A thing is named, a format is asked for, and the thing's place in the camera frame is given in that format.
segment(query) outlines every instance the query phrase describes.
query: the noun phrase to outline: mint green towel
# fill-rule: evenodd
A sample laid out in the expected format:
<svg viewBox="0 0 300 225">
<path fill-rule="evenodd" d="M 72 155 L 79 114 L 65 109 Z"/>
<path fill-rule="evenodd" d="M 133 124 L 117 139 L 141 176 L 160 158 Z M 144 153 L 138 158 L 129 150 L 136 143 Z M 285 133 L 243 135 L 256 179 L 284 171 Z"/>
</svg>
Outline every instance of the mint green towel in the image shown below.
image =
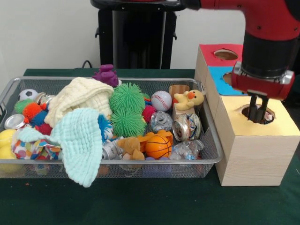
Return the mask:
<svg viewBox="0 0 300 225">
<path fill-rule="evenodd" d="M 22 142 L 47 139 L 58 143 L 62 147 L 62 161 L 69 178 L 88 188 L 97 176 L 102 158 L 98 116 L 99 112 L 95 109 L 75 109 L 56 124 L 50 136 L 26 127 L 18 139 Z"/>
</svg>

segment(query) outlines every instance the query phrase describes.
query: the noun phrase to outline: yellow plush duck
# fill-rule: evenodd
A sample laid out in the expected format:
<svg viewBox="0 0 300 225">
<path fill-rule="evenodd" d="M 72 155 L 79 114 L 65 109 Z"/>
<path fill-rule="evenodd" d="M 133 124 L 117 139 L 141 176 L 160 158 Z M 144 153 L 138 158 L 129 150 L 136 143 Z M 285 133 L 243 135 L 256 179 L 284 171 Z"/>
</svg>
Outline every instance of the yellow plush duck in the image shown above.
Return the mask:
<svg viewBox="0 0 300 225">
<path fill-rule="evenodd" d="M 188 110 L 204 101 L 204 95 L 198 90 L 186 91 L 183 94 L 174 94 L 175 108 L 180 111 Z"/>
</svg>

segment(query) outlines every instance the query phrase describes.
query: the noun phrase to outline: wooden shape sorter box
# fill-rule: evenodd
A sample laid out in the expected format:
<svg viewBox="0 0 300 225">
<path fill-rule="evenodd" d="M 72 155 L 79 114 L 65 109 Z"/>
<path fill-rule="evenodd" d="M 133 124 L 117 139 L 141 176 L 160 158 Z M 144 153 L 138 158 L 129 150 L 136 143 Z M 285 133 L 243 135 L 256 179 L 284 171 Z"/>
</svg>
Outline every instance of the wooden shape sorter box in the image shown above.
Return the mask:
<svg viewBox="0 0 300 225">
<path fill-rule="evenodd" d="M 216 58 L 218 49 L 235 52 L 230 60 Z M 270 99 L 273 122 L 253 123 L 241 113 L 250 97 L 236 92 L 222 79 L 241 60 L 241 45 L 200 45 L 195 79 L 206 90 L 224 158 L 216 164 L 222 186 L 277 186 L 300 141 L 300 131 L 278 100 Z"/>
</svg>

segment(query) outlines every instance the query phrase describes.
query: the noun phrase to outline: yellow panel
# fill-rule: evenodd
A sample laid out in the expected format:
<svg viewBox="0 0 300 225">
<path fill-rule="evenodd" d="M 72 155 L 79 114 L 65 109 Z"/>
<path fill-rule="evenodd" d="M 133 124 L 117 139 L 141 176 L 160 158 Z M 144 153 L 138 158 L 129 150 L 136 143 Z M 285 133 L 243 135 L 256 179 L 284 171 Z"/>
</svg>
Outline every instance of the yellow panel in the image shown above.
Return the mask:
<svg viewBox="0 0 300 225">
<path fill-rule="evenodd" d="M 299 136 L 300 131 L 291 119 L 289 113 L 279 100 L 270 99 L 268 108 L 275 113 L 275 119 L 270 124 L 262 125 L 247 120 L 241 113 L 241 107 L 249 105 L 250 96 L 222 96 L 233 131 L 238 136 Z"/>
</svg>

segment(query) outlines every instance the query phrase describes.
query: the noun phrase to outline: white wall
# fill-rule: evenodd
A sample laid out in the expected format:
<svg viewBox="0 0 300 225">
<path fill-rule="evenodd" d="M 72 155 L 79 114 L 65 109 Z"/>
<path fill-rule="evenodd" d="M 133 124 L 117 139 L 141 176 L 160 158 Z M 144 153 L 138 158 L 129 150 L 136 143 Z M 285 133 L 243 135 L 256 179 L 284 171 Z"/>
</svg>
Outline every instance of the white wall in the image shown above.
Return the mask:
<svg viewBox="0 0 300 225">
<path fill-rule="evenodd" d="M 0 0 L 0 89 L 27 68 L 99 67 L 98 10 L 89 0 Z M 177 13 L 172 68 L 194 68 L 199 43 L 242 43 L 243 15 Z"/>
</svg>

